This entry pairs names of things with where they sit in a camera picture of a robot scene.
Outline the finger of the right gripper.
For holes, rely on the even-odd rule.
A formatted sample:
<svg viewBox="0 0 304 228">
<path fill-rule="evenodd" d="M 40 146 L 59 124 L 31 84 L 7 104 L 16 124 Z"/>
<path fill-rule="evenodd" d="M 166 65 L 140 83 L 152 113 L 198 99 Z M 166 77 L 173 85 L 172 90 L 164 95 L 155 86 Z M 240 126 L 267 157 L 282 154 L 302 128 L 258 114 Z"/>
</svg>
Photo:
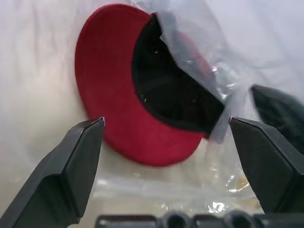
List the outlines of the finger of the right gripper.
<svg viewBox="0 0 304 228">
<path fill-rule="evenodd" d="M 251 94 L 261 120 L 276 128 L 301 154 L 304 153 L 304 105 L 278 89 L 254 84 Z"/>
</svg>

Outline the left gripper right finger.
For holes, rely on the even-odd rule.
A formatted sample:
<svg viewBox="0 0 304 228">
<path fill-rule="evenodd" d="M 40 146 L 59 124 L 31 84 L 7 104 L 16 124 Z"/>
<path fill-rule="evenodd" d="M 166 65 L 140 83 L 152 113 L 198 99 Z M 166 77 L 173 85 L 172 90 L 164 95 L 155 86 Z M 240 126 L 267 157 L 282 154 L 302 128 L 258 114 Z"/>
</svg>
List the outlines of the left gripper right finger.
<svg viewBox="0 0 304 228">
<path fill-rule="evenodd" d="M 243 172 L 265 213 L 304 211 L 304 156 L 274 127 L 233 117 Z"/>
</svg>

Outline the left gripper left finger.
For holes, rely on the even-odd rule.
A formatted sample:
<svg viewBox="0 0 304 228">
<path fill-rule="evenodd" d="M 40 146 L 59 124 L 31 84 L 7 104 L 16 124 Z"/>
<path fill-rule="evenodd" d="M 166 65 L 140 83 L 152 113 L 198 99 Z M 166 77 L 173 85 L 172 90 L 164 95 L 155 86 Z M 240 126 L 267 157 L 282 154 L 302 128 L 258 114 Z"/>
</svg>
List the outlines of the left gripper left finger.
<svg viewBox="0 0 304 228">
<path fill-rule="evenodd" d="M 2 228 L 67 228 L 79 224 L 95 181 L 102 117 L 72 127 L 37 165 L 0 218 Z"/>
</svg>

